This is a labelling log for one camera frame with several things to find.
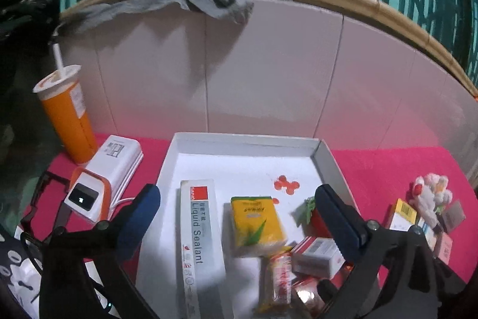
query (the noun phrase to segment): red table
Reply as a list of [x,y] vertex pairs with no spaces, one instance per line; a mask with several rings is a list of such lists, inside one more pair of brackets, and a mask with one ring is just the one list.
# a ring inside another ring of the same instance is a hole
[[[102,144],[106,136],[98,135]],[[144,159],[133,175],[123,198],[134,197],[146,183],[156,183],[170,142],[138,138]],[[392,203],[397,198],[405,199],[410,184],[419,175],[429,172],[445,174],[450,179],[449,188],[454,200],[460,199],[467,219],[450,236],[453,247],[451,268],[466,282],[469,281],[478,263],[478,201],[460,167],[443,148],[412,148],[389,150],[334,151],[335,159],[345,176],[359,207],[362,217],[384,222]],[[75,165],[63,153],[50,165],[49,171],[69,178]],[[47,187],[38,202],[38,211],[32,220],[32,229],[39,239],[44,239],[53,227],[56,212],[65,194],[59,183]],[[91,225],[75,214],[71,215],[66,228],[80,231]],[[125,264],[131,279],[136,278],[138,257]]]
[[466,219],[450,233],[453,238],[449,266],[468,282],[478,263],[478,200],[450,153],[443,148],[334,151],[334,157],[365,220],[384,223],[397,198],[417,176],[429,172],[448,176],[453,201],[459,199]]

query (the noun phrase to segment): small white box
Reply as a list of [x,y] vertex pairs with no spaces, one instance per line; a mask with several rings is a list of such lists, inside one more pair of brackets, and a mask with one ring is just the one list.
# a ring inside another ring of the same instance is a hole
[[425,222],[425,220],[422,217],[420,217],[420,219],[417,223],[417,226],[422,228],[422,230],[425,234],[425,238],[426,238],[426,241],[428,243],[428,246],[430,247],[431,251],[433,251],[433,249],[435,248],[435,245],[436,245],[436,235],[433,232],[432,228],[429,225],[427,225],[427,223]]
[[232,319],[212,180],[181,182],[180,255],[188,319]]
[[331,238],[307,237],[292,249],[292,270],[297,273],[331,279],[344,262]]

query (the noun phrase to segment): yellow tissue pack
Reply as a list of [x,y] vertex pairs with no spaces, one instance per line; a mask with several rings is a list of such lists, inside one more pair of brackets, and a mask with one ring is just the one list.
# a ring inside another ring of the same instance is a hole
[[270,196],[231,198],[236,256],[273,254],[285,245],[274,203]]

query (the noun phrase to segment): stuffed toy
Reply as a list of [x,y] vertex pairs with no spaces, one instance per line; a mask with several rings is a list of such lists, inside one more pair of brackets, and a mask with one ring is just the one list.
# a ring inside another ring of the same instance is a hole
[[410,204],[420,213],[427,225],[435,228],[438,220],[436,209],[450,204],[453,199],[452,192],[447,189],[448,178],[429,173],[425,178],[419,176],[415,179]]

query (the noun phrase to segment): barcode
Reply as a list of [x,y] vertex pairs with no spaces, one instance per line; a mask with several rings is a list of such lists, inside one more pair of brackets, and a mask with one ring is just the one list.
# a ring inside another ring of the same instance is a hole
[[402,213],[406,216],[410,216],[412,214],[412,209],[406,203],[402,203]]
[[324,241],[316,239],[312,245],[310,245],[308,252],[309,253],[315,253],[317,250],[319,250],[320,245],[323,244]]
[[115,142],[110,142],[107,145],[105,152],[106,152],[106,155],[108,156],[118,157],[121,151],[123,150],[123,148],[124,148],[124,145],[121,145]]

